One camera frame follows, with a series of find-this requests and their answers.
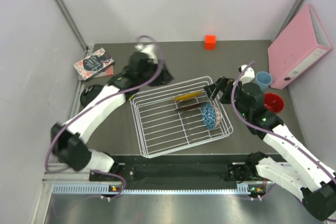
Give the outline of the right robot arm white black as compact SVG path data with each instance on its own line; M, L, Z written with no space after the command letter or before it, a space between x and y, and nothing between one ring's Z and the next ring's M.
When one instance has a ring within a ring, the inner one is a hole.
M299 199L314 218L329 220L335 213L335 170L315 157L283 120L265 107L265 94L260 87L221 77L205 86L204 91L211 100L221 92L220 103L232 105L250 133L271 146L290 165L282 166L262 152L252 153L245 161L246 176L274 182Z

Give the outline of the red floral plate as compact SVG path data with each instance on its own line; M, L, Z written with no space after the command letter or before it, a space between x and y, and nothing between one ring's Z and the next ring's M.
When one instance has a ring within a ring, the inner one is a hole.
M176 111L178 111L178 112L184 112L184 111L188 111L188 110L197 109L197 108L202 107L206 103L207 102L200 102L200 103L196 103L196 104L192 104L192 105L182 106L180 108L176 108Z

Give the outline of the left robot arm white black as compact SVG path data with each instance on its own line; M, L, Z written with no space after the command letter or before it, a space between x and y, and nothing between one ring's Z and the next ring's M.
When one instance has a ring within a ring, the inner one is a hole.
M50 130L51 145L45 159L54 155L72 170L98 170L107 180L119 174L116 161L109 154L87 147L96 128L118 107L124 105L143 86L160 87L173 80L162 51L149 44L134 52L123 70L99 89L98 94L72 119L56 123Z

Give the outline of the black plate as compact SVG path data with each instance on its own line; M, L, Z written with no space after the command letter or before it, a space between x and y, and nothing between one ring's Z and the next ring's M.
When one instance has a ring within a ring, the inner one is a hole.
M85 88L80 95L80 104L85 108L103 89L103 85L94 84Z

